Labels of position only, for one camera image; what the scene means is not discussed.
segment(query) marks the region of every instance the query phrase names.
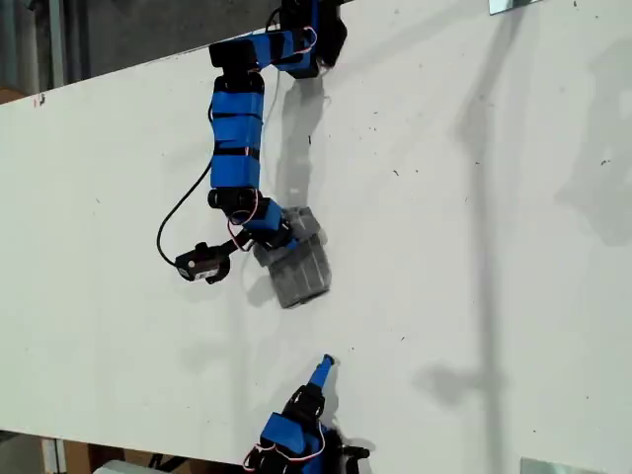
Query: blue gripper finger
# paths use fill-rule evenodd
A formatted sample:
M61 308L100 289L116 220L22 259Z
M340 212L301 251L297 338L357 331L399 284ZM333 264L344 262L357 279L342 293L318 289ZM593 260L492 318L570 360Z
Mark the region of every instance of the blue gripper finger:
M312 373L311 378L309 379L309 383L313 383L314 385L323 388L325 385L325 380L327 380L327 375L329 374L329 369L334 365L334 358L330 355L325 354L323 357L323 361L318 364L314 373Z

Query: metal plate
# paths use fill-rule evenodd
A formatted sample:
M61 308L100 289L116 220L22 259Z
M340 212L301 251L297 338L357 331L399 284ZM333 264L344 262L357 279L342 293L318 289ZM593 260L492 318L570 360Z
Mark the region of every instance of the metal plate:
M523 458L520 461L520 474L604 474L600 471L589 471L579 467L565 466L553 462Z
M503 13L517 7L525 7L540 0L490 0L490 15Z

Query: wire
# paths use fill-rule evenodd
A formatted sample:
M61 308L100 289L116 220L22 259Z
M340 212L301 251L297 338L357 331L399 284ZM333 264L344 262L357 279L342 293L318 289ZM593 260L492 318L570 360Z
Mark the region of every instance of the wire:
M191 188L187 191L187 193L184 196L182 196L182 198L178 201L178 203L174 206L174 208L171 209L171 211L167 214L165 219L162 221L162 224L160 224L160 227L158 228L158 235L156 236L156 247L158 248L158 253L162 257L162 259L165 262L167 262L169 265L171 265L172 267L175 267L176 264L172 262L171 260L169 260L169 257L167 257L165 253L162 251L162 245L160 243L162 239L162 231L165 229L165 225L167 225L167 222L169 222L169 219L171 219L171 217L176 213L176 211L180 208L180 206L185 202L185 200L189 198L189 196L199 186L199 183L201 183L204 177L208 174L208 172L210 171L210 165L212 164L212 162L213 162L212 159L208 160L208 165L206 165L206 168L204 168L204 172L200 175L199 178L197 178L197 181L194 183L194 185L191 186Z
M316 30L314 30L312 27L304 27L303 30L305 30L306 32L312 32L312 35L314 35L314 39L312 40L312 43L307 46L305 49L301 49L300 51L297 51L295 54L305 54L306 52L309 52L312 50L312 47L314 47L316 45L316 41L318 41L318 34L316 33Z
M312 459L314 459L315 457L320 456L323 451L325 450L325 435L323 434L323 424L318 422L318 431L320 432L320 440L322 441L323 445L321 446L321 448L317 451L314 452L313 454L310 454L308 456L304 456L304 457L289 457L286 454L283 454L282 452L280 452L277 447L275 446L275 450L277 453L279 453L281 456L283 456L285 459L287 459L290 462L305 462L305 461L310 461Z
M239 245L239 242L237 242L237 238L235 237L235 234L233 234L233 229L231 229L230 224L244 226L248 222L253 220L253 217L257 213L257 209L259 209L259 192L256 189L253 188L253 193L255 193L255 207L251 211L250 215L246 218L246 220L244 220L243 222L235 222L235 220L233 220L233 217L235 216L235 214L248 212L247 210L236 210L235 212L233 212L232 214L230 214L228 216L228 219L226 219L226 228L228 229L228 233L230 234L230 238L232 239L233 243L235 244L235 247L237 247L242 252L248 252L250 249L252 249L253 245L255 245L255 242L253 241L250 244L249 247L244 249L241 245Z
M262 447L260 444L255 444L255 446L253 447L253 449L251 449L251 451L248 453L248 455L246 456L246 459L244 459L244 462L242 463L242 467L244 468L244 471L246 472L255 472L255 467L248 467L248 461L250 460L250 454L252 454L253 450L257 450L259 452L261 451L272 451L273 449L280 454L281 456L283 456L285 459L287 459L289 462L306 462L306 461L311 461L312 459L320 456L324 451L325 451L325 435L323 434L323 425L318 422L318 431L320 432L320 440L322 442L322 446L321 448L312 453L309 454L307 456L303 456L303 457L289 457L287 454L283 454L282 452L280 452L277 448L277 444L273 444L270 447Z

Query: blue robotic arm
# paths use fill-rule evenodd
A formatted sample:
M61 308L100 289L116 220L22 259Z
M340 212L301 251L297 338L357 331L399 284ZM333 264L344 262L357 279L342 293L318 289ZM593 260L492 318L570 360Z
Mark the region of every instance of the blue robotic arm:
M301 291L296 289L297 285L288 284L291 278L287 270L298 268L300 262L285 259L285 263L279 263L302 241L309 240L310 249L317 247L316 234L320 226L308 208L307 212L301 208L281 209L259 191L265 94L259 72L274 65L296 79L306 79L318 76L319 64L333 66L347 37L338 2L282 0L280 30L230 39L209 47L213 66L222 68L223 74L215 80L208 111L215 139L209 164L208 204L224 212L231 240L216 247L199 243L194 250L179 256L172 265L184 279L205 279L209 284L221 281L230 271L230 255L236 250L250 250L257 244L255 255L262 266L269 267L283 307L329 288L329 278L322 278L322 274L329 274L326 258L309 259L321 262L326 268L325 271L317 269L320 284L304 285L308 289L302 294L298 294ZM298 232L292 225L296 222ZM242 232L235 236L231 224L241 225ZM303 254L296 255L304 259ZM161 255L168 261L162 251ZM306 275L305 268L300 270ZM284 290L285 296L291 293L291 297L283 297Z
M346 458L347 474L357 474L357 462L367 449L346 446L338 432L320 421L325 406L322 389L334 364L325 355L309 382L289 399L282 413L272 413L260 443L244 461L244 470L266 474L337 474Z

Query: white surface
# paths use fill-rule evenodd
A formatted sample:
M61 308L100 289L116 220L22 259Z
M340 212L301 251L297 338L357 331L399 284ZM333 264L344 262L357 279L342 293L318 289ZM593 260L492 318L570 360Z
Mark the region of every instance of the white surface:
M158 474L160 472L122 461L110 461L97 469L94 474Z
M1 108L0 428L239 462L327 352L375 473L629 473L632 4L578 3L362 0L322 83L265 71L263 191L311 168L334 276L289 311L252 256L211 287L154 247L211 151L206 50ZM225 239L206 192L168 254Z

